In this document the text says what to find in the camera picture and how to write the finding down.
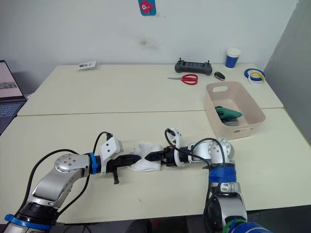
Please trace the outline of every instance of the laptop keyboard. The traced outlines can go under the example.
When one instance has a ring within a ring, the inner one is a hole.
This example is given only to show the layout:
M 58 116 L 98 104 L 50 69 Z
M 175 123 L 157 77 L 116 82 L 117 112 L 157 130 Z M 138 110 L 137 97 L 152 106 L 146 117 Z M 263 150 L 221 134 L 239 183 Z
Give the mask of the laptop keyboard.
M 22 103 L 11 103 L 0 105 L 0 117 L 12 117 L 15 115 L 16 110 L 22 105 Z

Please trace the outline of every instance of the white cloth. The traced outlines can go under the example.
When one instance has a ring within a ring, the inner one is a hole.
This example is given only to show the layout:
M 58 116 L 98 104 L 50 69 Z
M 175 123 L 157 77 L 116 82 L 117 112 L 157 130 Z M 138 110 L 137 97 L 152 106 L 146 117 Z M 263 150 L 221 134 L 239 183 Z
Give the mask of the white cloth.
M 153 143 L 140 143 L 137 149 L 134 149 L 131 154 L 136 154 L 141 157 L 136 163 L 129 166 L 134 171 L 160 171 L 161 161 L 148 161 L 145 157 L 155 151 L 163 150 L 160 145 Z

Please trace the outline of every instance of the tape roll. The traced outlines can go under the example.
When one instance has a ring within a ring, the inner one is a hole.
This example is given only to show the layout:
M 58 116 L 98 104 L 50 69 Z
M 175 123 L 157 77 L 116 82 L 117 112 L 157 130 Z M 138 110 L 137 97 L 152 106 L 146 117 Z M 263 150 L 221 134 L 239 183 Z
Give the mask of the tape roll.
M 260 77 L 260 81 L 254 81 L 254 80 L 251 78 L 252 75 L 257 75 L 257 76 L 259 76 L 259 77 Z M 265 78 L 264 78 L 264 76 L 263 76 L 261 73 L 259 73 L 259 72 L 252 72 L 252 73 L 250 73 L 250 74 L 248 75 L 248 81 L 249 81 L 251 84 L 253 84 L 253 85 L 263 85 L 263 84 L 264 84 L 264 81 L 265 81 Z
M 259 72 L 261 73 L 264 77 L 266 77 L 266 75 L 264 74 L 263 71 L 259 70 L 259 69 L 255 69 L 255 68 L 250 68 L 250 69 L 246 69 L 244 71 L 244 76 L 248 79 L 248 76 L 253 73 L 253 72 Z M 257 78 L 257 77 L 251 77 L 251 79 L 253 81 L 261 81 L 262 79 L 261 78 Z

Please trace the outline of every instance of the basket handle hole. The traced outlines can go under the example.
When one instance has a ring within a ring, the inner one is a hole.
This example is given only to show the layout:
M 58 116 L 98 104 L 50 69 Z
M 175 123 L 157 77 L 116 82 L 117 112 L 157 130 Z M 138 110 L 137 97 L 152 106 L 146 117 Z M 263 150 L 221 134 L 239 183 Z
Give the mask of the basket handle hole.
M 251 127 L 251 128 L 245 128 L 245 129 L 239 129 L 239 130 L 235 130 L 235 131 L 233 131 L 234 133 L 243 133 L 243 132 L 247 132 L 247 131 L 250 131 L 250 130 L 252 130 L 253 129 L 253 127 Z
M 228 86 L 217 86 L 213 88 L 213 92 L 222 92 L 228 90 Z

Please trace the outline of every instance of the laptop screen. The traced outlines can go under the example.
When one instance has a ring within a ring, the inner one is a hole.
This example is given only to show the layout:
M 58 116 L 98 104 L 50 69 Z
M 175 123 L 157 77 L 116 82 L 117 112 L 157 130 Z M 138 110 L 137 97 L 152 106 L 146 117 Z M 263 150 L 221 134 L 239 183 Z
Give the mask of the laptop screen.
M 8 66 L 0 61 L 0 98 L 23 97 Z

